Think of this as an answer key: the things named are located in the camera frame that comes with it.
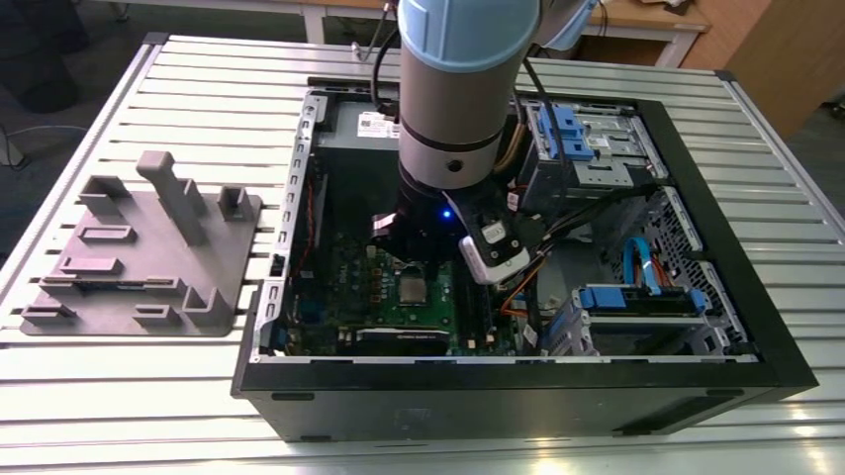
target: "black cable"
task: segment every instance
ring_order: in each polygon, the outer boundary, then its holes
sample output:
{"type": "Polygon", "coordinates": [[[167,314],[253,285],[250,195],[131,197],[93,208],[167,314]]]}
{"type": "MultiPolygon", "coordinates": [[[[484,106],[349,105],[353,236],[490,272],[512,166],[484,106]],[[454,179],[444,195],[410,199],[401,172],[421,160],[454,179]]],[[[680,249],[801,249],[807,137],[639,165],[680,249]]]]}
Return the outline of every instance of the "black cable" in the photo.
{"type": "Polygon", "coordinates": [[[537,356],[541,354],[541,347],[544,342],[544,316],[541,315],[541,304],[538,302],[538,279],[533,279],[526,288],[524,289],[526,296],[526,324],[532,327],[537,334],[536,344],[529,347],[524,342],[524,355],[537,356]]]}
{"type": "Polygon", "coordinates": [[[557,115],[554,114],[552,100],[549,99],[549,95],[545,93],[544,84],[541,83],[538,73],[534,71],[534,67],[532,66],[532,62],[529,61],[528,57],[524,58],[524,67],[526,68],[526,72],[532,77],[532,82],[534,82],[534,87],[538,90],[538,96],[541,96],[541,102],[544,102],[545,111],[549,114],[549,120],[552,121],[552,136],[554,137],[554,145],[557,146],[560,166],[564,170],[564,183],[569,183],[570,166],[568,166],[569,162],[566,161],[566,157],[564,156],[564,137],[560,134],[560,123],[557,121],[557,115]]]}
{"type": "Polygon", "coordinates": [[[397,115],[397,108],[393,105],[385,104],[382,102],[382,99],[380,98],[380,69],[382,69],[382,61],[385,60],[388,49],[398,37],[400,28],[394,30],[392,35],[385,39],[385,42],[382,43],[380,54],[376,56],[376,63],[373,64],[373,78],[370,79],[370,98],[373,100],[376,110],[380,112],[380,114],[385,114],[386,116],[392,117],[397,115]]]}
{"type": "Polygon", "coordinates": [[[514,98],[514,108],[517,109],[517,123],[525,124],[528,122],[526,110],[524,109],[524,103],[520,100],[520,93],[517,92],[517,89],[514,89],[512,97],[514,98]]]}
{"type": "Polygon", "coordinates": [[[599,0],[599,6],[603,9],[603,23],[599,28],[599,36],[605,38],[608,36],[608,7],[605,6],[605,2],[599,0]]]}

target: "floor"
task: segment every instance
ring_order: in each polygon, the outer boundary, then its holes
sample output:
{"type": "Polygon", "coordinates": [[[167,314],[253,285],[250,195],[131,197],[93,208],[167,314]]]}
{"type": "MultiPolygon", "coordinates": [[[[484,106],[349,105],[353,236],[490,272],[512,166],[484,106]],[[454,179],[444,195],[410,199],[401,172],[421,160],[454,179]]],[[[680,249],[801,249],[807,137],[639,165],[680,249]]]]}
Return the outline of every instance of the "floor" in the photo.
{"type": "MultiPolygon", "coordinates": [[[[0,124],[10,132],[43,125],[87,127],[147,32],[305,41],[302,18],[296,15],[133,5],[130,22],[119,24],[103,2],[85,1],[78,10],[91,36],[91,46],[67,55],[65,62],[81,86],[79,103],[55,114],[30,114],[0,90],[0,124]]],[[[334,44],[349,45],[353,41],[369,44],[374,29],[373,21],[326,19],[326,38],[334,44]]],[[[62,130],[39,131],[15,139],[30,165],[19,172],[0,168],[0,264],[35,216],[81,139],[81,132],[62,130]]],[[[817,111],[789,146],[840,213],[845,214],[845,123],[832,119],[827,111],[817,111]]]]}

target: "cable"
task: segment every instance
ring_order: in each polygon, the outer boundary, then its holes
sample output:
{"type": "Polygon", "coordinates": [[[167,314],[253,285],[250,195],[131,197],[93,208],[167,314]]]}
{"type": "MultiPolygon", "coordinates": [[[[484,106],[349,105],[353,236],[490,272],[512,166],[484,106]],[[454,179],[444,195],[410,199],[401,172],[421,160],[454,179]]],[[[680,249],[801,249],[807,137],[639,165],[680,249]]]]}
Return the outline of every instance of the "cable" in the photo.
{"type": "Polygon", "coordinates": [[[14,136],[19,136],[21,134],[26,134],[27,132],[31,131],[42,131],[46,129],[69,129],[73,131],[81,131],[81,132],[89,132],[89,129],[86,127],[78,127],[78,126],[37,126],[37,127],[30,127],[27,129],[25,129],[23,131],[15,131],[11,134],[7,134],[7,138],[14,137],[14,136]]]}
{"type": "Polygon", "coordinates": [[[524,58],[524,67],[534,82],[534,87],[538,90],[538,96],[541,96],[541,102],[544,102],[545,111],[549,114],[549,120],[552,122],[552,136],[554,137],[554,145],[557,146],[557,154],[560,155],[560,166],[564,171],[564,183],[569,183],[569,168],[566,166],[566,157],[564,156],[564,137],[560,134],[560,123],[557,122],[557,115],[554,114],[554,108],[552,107],[552,101],[549,95],[545,93],[544,84],[538,78],[538,73],[534,71],[529,58],[524,58]]]}
{"type": "Polygon", "coordinates": [[[601,215],[608,210],[608,208],[611,208],[611,206],[617,204],[620,201],[629,198],[636,198],[639,196],[649,196],[657,190],[659,185],[656,183],[651,183],[625,190],[612,191],[600,199],[597,199],[593,203],[591,203],[587,207],[581,208],[579,211],[570,213],[560,220],[557,220],[557,222],[549,227],[549,231],[544,236],[544,240],[565,238],[565,234],[562,236],[557,235],[561,235],[561,232],[564,231],[569,233],[576,228],[584,226],[599,215],[601,215]]]}
{"type": "Polygon", "coordinates": [[[524,109],[524,101],[520,99],[517,89],[514,89],[512,97],[514,98],[514,108],[517,109],[517,124],[525,124],[528,122],[526,110],[524,109]]]}
{"type": "Polygon", "coordinates": [[[382,69],[382,61],[385,60],[385,55],[388,54],[388,48],[398,37],[400,28],[394,30],[382,43],[380,54],[376,56],[376,63],[373,64],[373,78],[370,79],[370,98],[373,100],[373,105],[376,106],[380,114],[385,114],[386,116],[394,116],[397,112],[396,108],[385,104],[380,98],[380,69],[382,69]]]}
{"type": "Polygon", "coordinates": [[[497,175],[504,173],[512,166],[512,163],[514,163],[517,152],[520,151],[520,144],[524,141],[524,135],[526,134],[526,130],[529,129],[526,125],[526,111],[524,110],[524,105],[522,101],[520,100],[517,89],[514,89],[512,97],[514,98],[514,108],[517,109],[517,126],[514,127],[514,133],[512,134],[512,141],[508,145],[508,150],[493,166],[493,172],[497,175]]]}
{"type": "Polygon", "coordinates": [[[520,294],[521,290],[524,290],[529,282],[532,282],[532,279],[534,279],[534,277],[538,275],[538,272],[541,271],[541,267],[544,267],[544,262],[545,262],[545,258],[541,261],[541,265],[537,265],[536,268],[532,270],[532,272],[526,274],[526,278],[520,283],[520,285],[512,292],[512,295],[508,297],[508,299],[505,299],[505,303],[502,304],[502,307],[500,308],[500,313],[505,314],[508,311],[510,311],[509,306],[512,305],[512,301],[517,297],[517,294],[520,294]]]}
{"type": "Polygon", "coordinates": [[[35,126],[35,127],[29,127],[27,129],[23,129],[21,131],[15,131],[11,134],[7,134],[6,126],[0,124],[0,132],[3,132],[3,136],[6,137],[6,156],[7,156],[7,159],[10,160],[10,164],[3,165],[3,166],[11,168],[13,171],[22,171],[25,168],[27,168],[27,166],[30,166],[30,161],[27,160],[27,156],[23,156],[22,160],[18,163],[13,163],[13,144],[10,143],[10,138],[33,131],[43,131],[47,129],[62,129],[62,130],[89,132],[89,129],[86,127],[78,127],[78,126],[35,126]]]}
{"type": "Polygon", "coordinates": [[[3,124],[0,124],[0,131],[3,132],[3,137],[6,138],[6,158],[10,160],[10,164],[3,166],[11,168],[13,171],[22,171],[30,164],[27,162],[27,156],[22,156],[22,160],[18,163],[13,163],[13,145],[10,144],[10,135],[6,133],[6,126],[3,124]]]}
{"type": "Polygon", "coordinates": [[[603,9],[603,23],[601,23],[601,26],[599,27],[599,36],[601,38],[605,38],[608,37],[608,7],[605,6],[604,0],[599,0],[599,5],[603,9]]]}
{"type": "Polygon", "coordinates": [[[373,40],[370,40],[370,46],[368,47],[368,52],[366,54],[362,56],[361,55],[361,51],[358,51],[358,59],[361,61],[366,61],[368,59],[370,59],[370,54],[373,54],[373,49],[376,48],[376,42],[380,40],[380,34],[382,33],[382,28],[385,27],[385,21],[388,20],[388,13],[392,11],[390,8],[388,8],[388,6],[382,9],[382,18],[380,19],[380,25],[376,27],[376,33],[373,34],[373,40]]]}

